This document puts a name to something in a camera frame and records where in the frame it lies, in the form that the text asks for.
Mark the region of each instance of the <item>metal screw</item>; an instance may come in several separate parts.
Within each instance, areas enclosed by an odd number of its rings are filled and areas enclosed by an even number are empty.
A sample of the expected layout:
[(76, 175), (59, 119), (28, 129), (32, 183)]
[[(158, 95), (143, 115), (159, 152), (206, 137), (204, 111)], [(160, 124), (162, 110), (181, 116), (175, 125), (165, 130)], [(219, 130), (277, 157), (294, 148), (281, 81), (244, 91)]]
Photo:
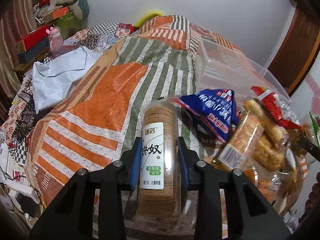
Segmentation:
[(113, 166), (116, 166), (116, 167), (121, 167), (122, 166), (122, 161), (115, 161), (113, 162)]
[(86, 169), (79, 169), (79, 170), (77, 171), (77, 173), (78, 173), (80, 176), (86, 174), (86, 172), (87, 172)]
[(242, 171), (240, 169), (234, 169), (233, 173), (237, 176), (240, 176), (242, 174)]
[(204, 161), (197, 161), (197, 165), (199, 167), (204, 167), (205, 166), (205, 162)]

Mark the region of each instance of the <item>wooden door frame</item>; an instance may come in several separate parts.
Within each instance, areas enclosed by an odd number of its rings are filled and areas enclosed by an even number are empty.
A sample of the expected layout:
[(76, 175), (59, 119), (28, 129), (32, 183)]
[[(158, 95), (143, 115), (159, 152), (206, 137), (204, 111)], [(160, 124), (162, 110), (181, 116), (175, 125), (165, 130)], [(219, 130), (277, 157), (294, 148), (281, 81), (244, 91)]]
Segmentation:
[[(276, 61), (278, 60), (278, 57), (280, 56), (280, 54), (282, 53), (284, 47), (286, 46), (287, 44), (287, 41), (292, 33), (292, 30), (293, 30), (293, 26), (296, 22), (296, 19), (297, 19), (297, 16), (298, 16), (298, 13), (299, 13), (299, 9), (298, 7), (296, 7), (295, 9), (295, 12), (294, 12), (294, 15), (293, 15), (293, 18), (292, 18), (292, 22), (290, 24), (290, 27), (289, 27), (289, 30), (276, 54), (276, 56), (274, 57), (274, 59), (272, 60), (270, 66), (268, 67), (268, 70), (271, 71), (272, 68), (274, 67)], [(301, 69), (301, 71), (299, 72), (298, 76), (295, 78), (295, 80), (293, 81), (293, 83), (290, 85), (290, 87), (288, 88), (288, 91), (287, 93), (289, 94), (289, 96), (291, 96), (295, 91), (296, 89), (299, 87), (299, 85), (301, 84), (301, 82), (304, 80), (305, 76), (308, 74), (309, 70), (311, 69), (314, 61), (316, 60), (316, 57), (319, 53), (319, 50), (320, 50), (320, 31), (318, 33), (318, 36), (316, 38), (316, 42), (313, 46), (313, 49), (307, 59), (307, 61), (305, 62), (303, 68)]]
[(309, 70), (311, 69), (311, 67), (312, 67), (312, 65), (313, 65), (314, 61), (316, 60), (316, 57), (319, 53), (319, 48), (320, 48), (319, 44), (320, 44), (320, 31), (318, 33), (316, 42), (313, 46), (313, 49), (312, 49), (306, 63), (304, 64), (300, 73), (298, 74), (298, 76), (296, 77), (296, 79), (293, 81), (293, 83), (291, 84), (291, 86), (288, 89), (288, 94), (290, 96), (295, 92), (295, 90), (298, 88), (298, 86), (301, 84), (301, 82), (304, 80), (304, 78), (308, 74)]
[(274, 59), (272, 60), (272, 62), (270, 63), (269, 67), (268, 67), (268, 70), (271, 71), (271, 69), (273, 68), (275, 62), (278, 60), (278, 57), (280, 56), (281, 52), (283, 51), (285, 45), (287, 44), (287, 41), (291, 35), (291, 32), (292, 32), (292, 29), (293, 29), (293, 26), (296, 22), (296, 19), (297, 19), (297, 16), (298, 16), (298, 13), (299, 13), (299, 9), (296, 7), (295, 11), (294, 11), (294, 15), (293, 15), (293, 18), (292, 18), (292, 22), (290, 24), (290, 27), (289, 27), (289, 30), (277, 52), (277, 54), (275, 55)]

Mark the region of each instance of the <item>black and white checkered pattern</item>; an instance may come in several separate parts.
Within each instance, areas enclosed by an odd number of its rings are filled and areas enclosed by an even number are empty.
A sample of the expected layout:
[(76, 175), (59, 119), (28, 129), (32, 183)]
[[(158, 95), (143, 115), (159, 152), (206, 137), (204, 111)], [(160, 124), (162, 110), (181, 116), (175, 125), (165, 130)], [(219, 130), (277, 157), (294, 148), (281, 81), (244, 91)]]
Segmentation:
[(27, 148), (25, 140), (15, 149), (14, 160), (17, 161), (18, 164), (26, 166)]
[(117, 31), (119, 23), (101, 23), (88, 31), (88, 35), (90, 34), (109, 34), (114, 35)]
[(52, 61), (52, 59), (51, 59), (50, 57), (46, 56), (46, 57), (41, 61), (41, 63), (46, 64), (46, 63), (49, 63), (50, 61)]
[(16, 154), (15, 148), (9, 148), (9, 153), (12, 157), (14, 157)]

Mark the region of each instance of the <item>bed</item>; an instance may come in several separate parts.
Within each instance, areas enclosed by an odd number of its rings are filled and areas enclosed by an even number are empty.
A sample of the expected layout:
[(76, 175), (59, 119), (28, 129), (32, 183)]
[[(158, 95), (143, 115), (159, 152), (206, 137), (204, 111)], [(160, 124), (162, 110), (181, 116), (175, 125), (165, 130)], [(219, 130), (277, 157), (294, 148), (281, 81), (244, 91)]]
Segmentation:
[[(26, 94), (29, 100), (18, 96), (2, 128), (7, 130), (7, 142), (15, 146), (11, 147), (12, 155), (27, 156), (22, 162), (28, 180), (47, 204), (78, 169), (102, 169), (131, 149), (135, 137), (140, 136), (143, 106), (161, 97), (195, 92), (195, 57), (203, 37), (236, 49), (222, 36), (182, 16), (155, 17), (132, 32), (131, 25), (103, 23), (66, 40), (67, 46), (86, 46), (104, 54), (71, 95), (46, 115), (35, 115), (32, 77), (24, 79), (18, 95)], [(178, 125), (187, 147), (195, 150), (201, 159), (208, 159), (206, 146), (199, 143), (196, 132), (182, 115)], [(301, 177), (305, 179), (304, 159), (300, 165)], [(182, 215), (177, 228), (166, 228), (159, 223), (152, 231), (145, 229), (145, 223), (133, 221), (134, 194), (123, 195), (128, 237), (144, 239), (149, 236), (146, 234), (155, 233), (191, 239), (196, 215), (195, 192), (188, 193), (190, 208), (188, 214)], [(95, 207), (98, 205), (99, 191)], [(95, 208), (95, 237), (99, 230), (98, 215)]]

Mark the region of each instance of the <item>door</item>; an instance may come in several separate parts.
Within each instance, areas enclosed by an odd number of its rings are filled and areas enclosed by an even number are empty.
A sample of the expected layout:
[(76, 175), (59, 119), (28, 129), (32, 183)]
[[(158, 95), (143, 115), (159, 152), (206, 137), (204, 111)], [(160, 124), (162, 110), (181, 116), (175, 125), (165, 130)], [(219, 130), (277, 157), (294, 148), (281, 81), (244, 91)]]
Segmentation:
[(319, 29), (318, 23), (296, 9), (289, 31), (268, 68), (289, 95), (298, 88), (316, 59)]

